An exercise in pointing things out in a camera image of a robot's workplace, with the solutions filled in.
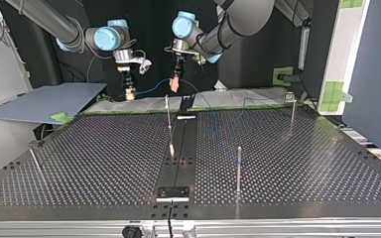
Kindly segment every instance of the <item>green tape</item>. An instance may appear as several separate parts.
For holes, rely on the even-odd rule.
[[[335,112],[338,110],[339,103],[343,100],[343,86],[344,82],[341,81],[328,81],[325,83],[320,111]]]
[[[62,122],[62,123],[68,123],[71,120],[73,120],[73,117],[66,115],[66,113],[64,112],[54,114],[51,116],[51,118],[57,122]]]
[[[342,0],[341,8],[357,8],[363,6],[363,0]]]
[[[272,80],[272,84],[274,86],[291,86],[292,84],[290,82],[285,82],[281,79],[278,79],[278,75],[280,74],[293,75],[293,68],[291,66],[274,68],[274,74],[273,74],[273,80]]]

